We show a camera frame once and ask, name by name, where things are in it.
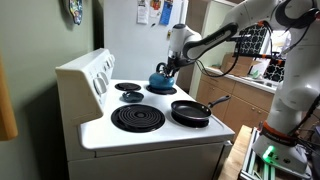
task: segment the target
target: white stove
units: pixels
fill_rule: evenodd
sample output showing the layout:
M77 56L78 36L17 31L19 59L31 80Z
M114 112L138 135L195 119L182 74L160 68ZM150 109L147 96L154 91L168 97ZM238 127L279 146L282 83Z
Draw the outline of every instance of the white stove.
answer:
M216 179L234 132L214 116L204 128L176 122L171 103L193 100L188 94L174 86L176 93L160 95L147 90L148 81L113 80L114 64L99 49L56 68L70 179ZM140 86L142 101L125 102L119 83ZM155 108L165 121L150 132L120 129L111 117L128 105Z

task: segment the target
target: black frying pan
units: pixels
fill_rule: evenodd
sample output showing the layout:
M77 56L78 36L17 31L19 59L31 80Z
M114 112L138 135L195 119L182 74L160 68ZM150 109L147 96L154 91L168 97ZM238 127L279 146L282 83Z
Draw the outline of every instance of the black frying pan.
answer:
M195 101L179 100L171 103L172 117L181 124L190 127L205 127L209 123L211 110L218 103L227 101L230 96L223 96L209 102L208 107Z

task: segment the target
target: blue kettle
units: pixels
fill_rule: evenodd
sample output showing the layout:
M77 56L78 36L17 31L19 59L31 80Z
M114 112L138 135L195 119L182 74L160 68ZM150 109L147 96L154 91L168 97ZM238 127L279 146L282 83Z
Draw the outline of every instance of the blue kettle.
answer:
M156 72L149 77L149 85L151 88L158 90L170 90L174 85L174 78L165 74L164 71L160 71L161 66L166 68L166 63L159 63L156 68Z

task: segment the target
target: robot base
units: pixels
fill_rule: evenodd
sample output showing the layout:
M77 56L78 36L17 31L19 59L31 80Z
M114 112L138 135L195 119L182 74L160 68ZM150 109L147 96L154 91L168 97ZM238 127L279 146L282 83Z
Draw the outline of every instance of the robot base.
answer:
M299 145L288 147L262 135L254 142L252 149L265 163L277 169L302 179L312 178L305 149Z

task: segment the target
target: wooden cabinet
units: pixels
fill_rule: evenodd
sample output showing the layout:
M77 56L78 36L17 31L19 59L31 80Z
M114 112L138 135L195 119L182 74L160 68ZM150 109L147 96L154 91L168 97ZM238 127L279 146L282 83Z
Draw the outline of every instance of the wooden cabinet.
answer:
M260 122L267 119L273 100L272 93L226 77L201 76L196 98L198 102L208 104L225 95L231 95L231 99L217 104L211 111L236 133L235 138L242 125L258 127Z

